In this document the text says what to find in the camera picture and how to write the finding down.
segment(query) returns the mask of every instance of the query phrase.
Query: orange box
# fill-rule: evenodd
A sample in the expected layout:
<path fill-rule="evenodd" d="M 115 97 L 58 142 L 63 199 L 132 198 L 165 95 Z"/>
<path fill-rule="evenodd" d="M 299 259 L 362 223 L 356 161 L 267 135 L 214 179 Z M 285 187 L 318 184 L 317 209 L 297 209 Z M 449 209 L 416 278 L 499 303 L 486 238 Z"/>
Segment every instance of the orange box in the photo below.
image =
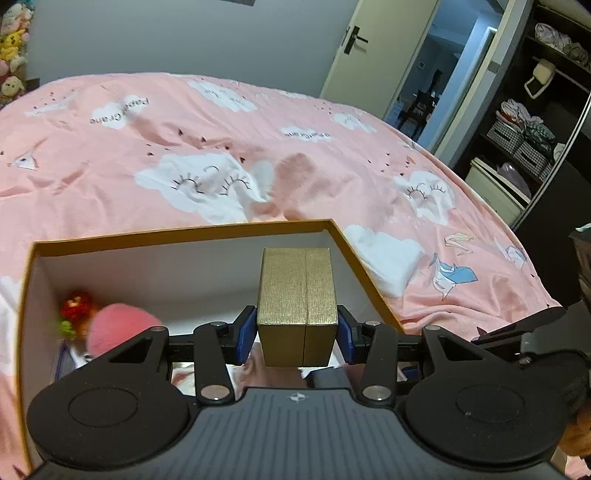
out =
<path fill-rule="evenodd" d="M 102 305 L 145 309 L 171 335 L 233 321 L 256 305 L 263 250 L 329 248 L 337 303 L 359 320 L 402 327 L 332 220 L 267 222 L 125 233 L 33 245 L 24 277 L 17 342 L 18 405 L 30 467 L 41 463 L 25 425 L 33 397 L 53 380 L 59 305 L 75 289 Z"/>

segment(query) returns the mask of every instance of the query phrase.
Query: round black disc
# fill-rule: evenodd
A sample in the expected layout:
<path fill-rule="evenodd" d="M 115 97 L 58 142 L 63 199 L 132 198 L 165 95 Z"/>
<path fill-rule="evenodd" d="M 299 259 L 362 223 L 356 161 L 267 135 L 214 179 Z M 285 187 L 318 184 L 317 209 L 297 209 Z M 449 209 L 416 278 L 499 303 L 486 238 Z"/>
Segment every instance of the round black disc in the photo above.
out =
<path fill-rule="evenodd" d="M 175 386 L 134 365 L 108 367 L 100 375 L 72 372 L 33 399 L 27 424 L 46 459 L 108 470 L 149 458 L 179 436 L 189 409 Z"/>
<path fill-rule="evenodd" d="M 567 422 L 560 396 L 509 365 L 477 363 L 454 362 L 410 391 L 405 415 L 414 433 L 469 465 L 525 465 L 552 452 Z"/>

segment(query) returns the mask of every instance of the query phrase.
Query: pink pom-pom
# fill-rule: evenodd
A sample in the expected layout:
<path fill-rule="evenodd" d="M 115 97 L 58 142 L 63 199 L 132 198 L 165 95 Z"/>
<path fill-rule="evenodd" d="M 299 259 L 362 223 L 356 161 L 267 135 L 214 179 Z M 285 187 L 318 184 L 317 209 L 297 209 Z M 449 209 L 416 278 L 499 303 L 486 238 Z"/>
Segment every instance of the pink pom-pom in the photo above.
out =
<path fill-rule="evenodd" d="M 144 330 L 161 325 L 155 316 L 142 309 L 114 303 L 92 319 L 86 339 L 88 353 L 93 357 L 100 356 Z"/>

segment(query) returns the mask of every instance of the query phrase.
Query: bed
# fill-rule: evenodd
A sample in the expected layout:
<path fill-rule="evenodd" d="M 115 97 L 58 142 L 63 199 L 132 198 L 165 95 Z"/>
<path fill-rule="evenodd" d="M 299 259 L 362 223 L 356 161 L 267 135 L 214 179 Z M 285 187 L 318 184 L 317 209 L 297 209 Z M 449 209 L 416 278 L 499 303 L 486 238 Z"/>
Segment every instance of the bed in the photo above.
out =
<path fill-rule="evenodd" d="M 4 480 L 28 469 L 13 351 L 33 241 L 332 218 L 409 333 L 471 339 L 558 305 L 483 199 L 350 106 L 199 75 L 72 77 L 0 112 L 0 168 Z"/>

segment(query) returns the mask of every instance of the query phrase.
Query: gold gift box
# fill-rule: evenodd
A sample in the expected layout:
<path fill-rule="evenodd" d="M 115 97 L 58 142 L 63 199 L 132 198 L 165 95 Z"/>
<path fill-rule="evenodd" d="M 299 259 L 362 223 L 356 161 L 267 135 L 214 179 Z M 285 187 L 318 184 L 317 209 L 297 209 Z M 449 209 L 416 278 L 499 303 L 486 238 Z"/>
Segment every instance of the gold gift box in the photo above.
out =
<path fill-rule="evenodd" d="M 338 326 L 328 248 L 265 248 L 256 322 L 268 367 L 325 367 Z"/>

